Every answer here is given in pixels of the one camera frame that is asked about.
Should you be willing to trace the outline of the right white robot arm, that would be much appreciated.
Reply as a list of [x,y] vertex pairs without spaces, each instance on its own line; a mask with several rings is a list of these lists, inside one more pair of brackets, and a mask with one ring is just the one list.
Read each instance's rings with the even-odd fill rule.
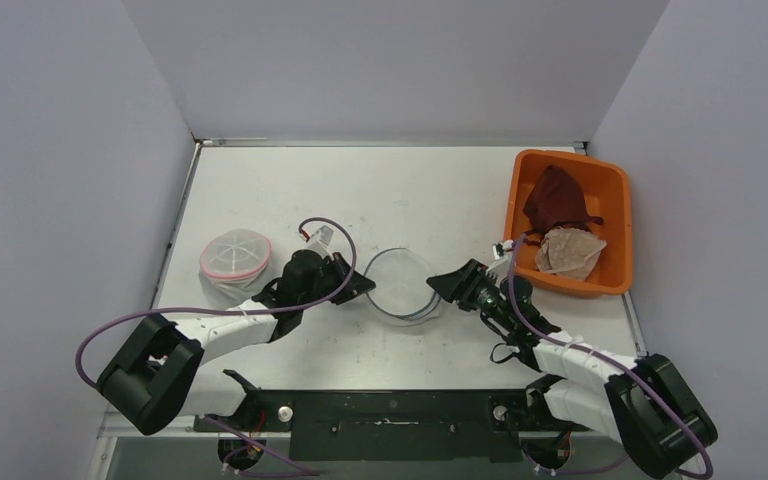
[[572,336],[536,308],[524,277],[500,279],[476,260],[426,283],[443,301],[477,312],[515,359],[540,373],[526,388],[524,414],[532,425],[571,423],[599,432],[652,478],[681,472],[695,456],[704,463],[700,477],[711,476],[706,450],[719,432],[669,358],[615,354]]

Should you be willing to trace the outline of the beige lace bra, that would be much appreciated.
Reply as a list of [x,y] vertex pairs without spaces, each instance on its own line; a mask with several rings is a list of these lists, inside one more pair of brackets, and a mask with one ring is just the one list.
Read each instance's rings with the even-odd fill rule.
[[535,256],[537,270],[577,281],[594,271],[608,243],[593,233],[559,227],[547,232]]

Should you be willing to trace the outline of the pink-trimmed mesh laundry bag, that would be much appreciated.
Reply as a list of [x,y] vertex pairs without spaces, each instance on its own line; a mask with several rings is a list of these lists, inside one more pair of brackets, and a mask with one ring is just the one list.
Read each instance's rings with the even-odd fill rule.
[[198,278],[207,300],[226,308],[250,298],[271,257],[271,241],[250,229],[230,230],[211,240],[198,261]]

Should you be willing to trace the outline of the blue-trimmed mesh laundry bag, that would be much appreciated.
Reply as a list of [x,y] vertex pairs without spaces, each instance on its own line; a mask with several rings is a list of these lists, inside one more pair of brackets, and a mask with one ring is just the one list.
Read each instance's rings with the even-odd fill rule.
[[412,250],[394,247],[376,253],[363,275],[376,284],[365,296],[382,322],[407,328],[440,316],[441,297],[427,284],[437,272]]

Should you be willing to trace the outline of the red bra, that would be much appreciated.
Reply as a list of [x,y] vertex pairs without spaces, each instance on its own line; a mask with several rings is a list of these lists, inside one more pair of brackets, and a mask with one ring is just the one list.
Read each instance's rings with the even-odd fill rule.
[[590,223],[603,225],[602,217],[588,213],[583,190],[579,183],[564,169],[549,165],[542,172],[527,197],[523,213],[531,229],[524,235],[524,243],[538,246],[539,242],[529,236],[539,234],[545,237],[555,228],[572,227],[590,232]]

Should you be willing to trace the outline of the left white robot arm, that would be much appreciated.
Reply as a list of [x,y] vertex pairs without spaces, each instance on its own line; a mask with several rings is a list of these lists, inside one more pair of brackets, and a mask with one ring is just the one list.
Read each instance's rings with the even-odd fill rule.
[[273,343],[298,327],[305,310],[341,305],[374,290],[373,280],[339,253],[293,253],[280,276],[241,305],[222,312],[182,309],[142,316],[95,381],[95,389],[144,435],[183,415],[220,416],[242,431],[257,420],[255,387],[233,370],[203,365],[244,347]]

